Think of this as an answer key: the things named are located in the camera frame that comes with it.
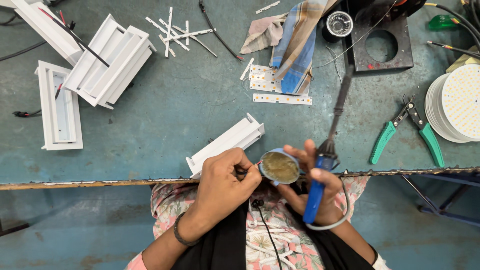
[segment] pink floral shirt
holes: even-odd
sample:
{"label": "pink floral shirt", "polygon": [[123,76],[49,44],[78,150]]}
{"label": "pink floral shirt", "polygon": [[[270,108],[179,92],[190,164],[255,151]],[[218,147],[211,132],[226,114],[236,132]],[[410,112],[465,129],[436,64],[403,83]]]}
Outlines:
{"label": "pink floral shirt", "polygon": [[[369,177],[347,177],[343,182],[348,190],[353,214],[355,201],[360,197]],[[175,223],[178,215],[185,212],[195,201],[197,194],[196,185],[185,184],[158,184],[152,191],[152,215],[156,219],[153,233],[157,239]],[[260,207],[265,222],[272,234],[275,246],[272,244],[260,213],[256,209],[249,208],[246,227],[246,269],[247,270],[277,270],[277,249],[283,269],[299,270],[324,270],[322,259],[319,257],[316,247],[305,231],[297,229],[290,212],[285,207],[287,201],[269,185],[260,185],[250,197],[250,200],[263,200]],[[336,198],[336,205],[344,211],[346,198],[343,192]],[[385,261],[378,256],[373,268],[376,270],[389,270]],[[133,258],[125,270],[146,270],[140,253]]]}

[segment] forearm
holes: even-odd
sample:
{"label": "forearm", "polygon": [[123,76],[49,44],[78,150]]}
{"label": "forearm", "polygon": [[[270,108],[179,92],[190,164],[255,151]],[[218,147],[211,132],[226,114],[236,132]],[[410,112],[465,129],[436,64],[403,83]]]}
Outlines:
{"label": "forearm", "polygon": [[[204,218],[189,209],[179,220],[178,233],[183,240],[192,242],[211,227],[204,223]],[[143,251],[142,258],[148,270],[169,270],[187,248],[176,239],[171,227]]]}
{"label": "forearm", "polygon": [[[337,220],[343,217],[343,213],[340,209],[336,208]],[[330,230],[338,237],[340,237],[347,245],[355,250],[360,256],[362,256],[370,264],[374,263],[375,252],[370,245],[363,239],[363,237],[353,228],[352,224],[348,221],[344,221],[339,226]]]}

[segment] pliers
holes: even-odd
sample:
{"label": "pliers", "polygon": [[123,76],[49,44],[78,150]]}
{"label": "pliers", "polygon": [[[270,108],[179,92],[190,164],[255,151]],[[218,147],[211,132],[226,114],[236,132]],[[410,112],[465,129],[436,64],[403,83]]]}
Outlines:
{"label": "pliers", "polygon": [[395,134],[396,128],[403,122],[403,120],[405,120],[405,118],[410,115],[413,122],[420,129],[419,133],[427,143],[433,160],[435,161],[435,165],[437,165],[438,167],[444,167],[445,162],[442,156],[442,151],[440,150],[437,138],[435,137],[435,134],[430,127],[430,123],[423,121],[420,118],[417,109],[415,108],[415,95],[413,95],[410,100],[407,98],[407,95],[403,95],[403,102],[405,104],[405,107],[402,109],[400,114],[392,121],[387,122],[382,133],[380,133],[380,136],[375,143],[375,147],[373,148],[372,156],[370,156],[370,163],[377,164],[378,159],[380,158],[380,155],[385,148],[385,145],[387,144],[388,140],[390,140],[390,138],[393,136],[393,134]]}

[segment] person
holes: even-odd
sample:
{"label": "person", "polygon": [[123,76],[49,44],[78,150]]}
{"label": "person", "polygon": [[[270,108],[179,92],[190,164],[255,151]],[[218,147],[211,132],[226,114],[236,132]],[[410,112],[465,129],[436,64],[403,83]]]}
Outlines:
{"label": "person", "polygon": [[[283,148],[306,172],[300,187],[261,184],[258,166],[241,148],[205,160],[199,184],[156,185],[151,199],[155,241],[125,269],[388,270],[349,219],[328,231],[312,231],[301,221],[308,198],[301,193],[311,181],[325,185],[316,225],[333,224],[346,211],[341,180],[314,168],[311,139],[304,148]],[[237,178],[235,171],[248,172]],[[368,177],[343,181],[353,209]]]}

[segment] right hand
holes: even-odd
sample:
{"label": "right hand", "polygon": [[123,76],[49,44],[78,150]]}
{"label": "right hand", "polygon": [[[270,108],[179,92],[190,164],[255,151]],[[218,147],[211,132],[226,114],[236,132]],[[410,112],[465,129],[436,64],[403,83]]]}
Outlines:
{"label": "right hand", "polygon": [[[242,181],[233,176],[235,168],[248,171]],[[241,148],[229,149],[206,159],[197,198],[179,221],[180,236],[186,241],[202,237],[248,200],[261,181],[258,166],[248,160]],[[192,231],[191,226],[183,226],[185,222],[195,224],[196,229]]]}
{"label": "right hand", "polygon": [[[309,190],[311,181],[318,181],[325,185],[322,201],[315,217],[315,223],[321,226],[333,224],[343,217],[342,211],[335,206],[335,196],[342,190],[342,181],[328,171],[315,168],[317,156],[313,140],[306,140],[304,147],[305,150],[300,150],[290,145],[285,145],[283,150],[298,159],[300,169],[306,172]],[[308,200],[307,194],[297,195],[286,184],[279,184],[277,189],[297,213],[300,215],[304,214]]]}

